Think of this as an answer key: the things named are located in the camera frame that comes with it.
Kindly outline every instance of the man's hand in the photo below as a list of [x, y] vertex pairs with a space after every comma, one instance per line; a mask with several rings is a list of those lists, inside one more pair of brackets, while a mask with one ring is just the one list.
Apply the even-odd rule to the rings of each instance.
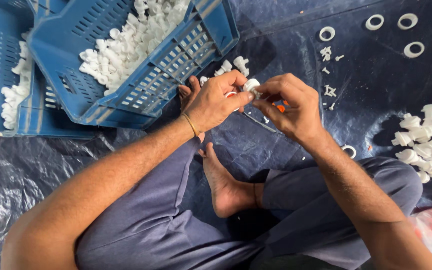
[[[276, 128], [302, 146], [326, 134], [319, 119], [319, 95], [291, 73], [273, 77], [256, 90], [267, 100], [256, 100], [253, 106], [273, 121]], [[286, 100], [291, 108], [280, 112], [271, 102]]]
[[239, 71], [233, 70], [204, 83], [201, 92], [186, 110], [196, 129], [205, 132], [218, 126], [237, 108], [242, 113], [244, 105], [250, 103], [255, 95], [250, 92], [240, 92], [228, 98], [224, 95], [239, 92], [239, 87], [247, 81]]

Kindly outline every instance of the man's right hand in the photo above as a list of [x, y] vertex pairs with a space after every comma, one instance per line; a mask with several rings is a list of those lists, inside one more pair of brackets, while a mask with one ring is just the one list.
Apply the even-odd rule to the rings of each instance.
[[[256, 90], [262, 93], [253, 106], [267, 116], [273, 124], [289, 138], [303, 147], [318, 143], [326, 130], [319, 119], [319, 94], [291, 73], [276, 76], [261, 84]], [[290, 108], [280, 112], [271, 103], [285, 100]]]

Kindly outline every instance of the person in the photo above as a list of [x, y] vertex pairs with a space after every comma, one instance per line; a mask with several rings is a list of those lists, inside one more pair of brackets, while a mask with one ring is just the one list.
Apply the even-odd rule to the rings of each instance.
[[[93, 163], [24, 213], [9, 230], [1, 268], [32, 269], [432, 269], [432, 254], [406, 216], [422, 193], [411, 166], [352, 161], [323, 128], [315, 89], [291, 74], [229, 98], [246, 81], [236, 70], [200, 89], [180, 86], [172, 123]], [[280, 112], [272, 101], [291, 108]], [[292, 210], [249, 242], [226, 239], [178, 205], [204, 132], [252, 102], [318, 167], [271, 170], [264, 183], [236, 181], [208, 143], [198, 150], [218, 217], [251, 208]]]

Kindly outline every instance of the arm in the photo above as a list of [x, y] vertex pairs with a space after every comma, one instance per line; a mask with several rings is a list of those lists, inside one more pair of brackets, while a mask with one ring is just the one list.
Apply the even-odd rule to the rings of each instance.
[[[254, 95], [248, 92], [224, 98], [246, 81], [237, 71], [210, 79], [186, 111], [195, 127], [207, 131], [235, 108], [249, 103]], [[111, 203], [194, 136], [188, 120], [180, 116], [71, 177], [11, 226], [3, 245], [1, 268], [77, 269], [77, 237]]]
[[[376, 266], [432, 269], [432, 253], [416, 236], [403, 212], [321, 125], [315, 89], [285, 74], [269, 79], [258, 91], [268, 99], [254, 101], [254, 106], [314, 157], [329, 192], [356, 227]], [[291, 107], [284, 113], [271, 105], [280, 99]]]

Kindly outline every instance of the gray pants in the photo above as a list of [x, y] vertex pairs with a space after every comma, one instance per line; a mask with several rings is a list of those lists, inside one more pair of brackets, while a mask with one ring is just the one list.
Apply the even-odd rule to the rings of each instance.
[[[317, 167], [269, 172], [264, 208], [294, 212], [254, 241], [225, 239], [190, 210], [180, 213], [199, 144], [193, 138], [182, 145], [89, 226], [76, 250], [79, 269], [228, 269], [247, 260], [257, 266], [268, 258], [304, 254], [351, 270], [369, 259]], [[409, 215], [423, 190], [415, 170], [387, 157], [360, 164]]]

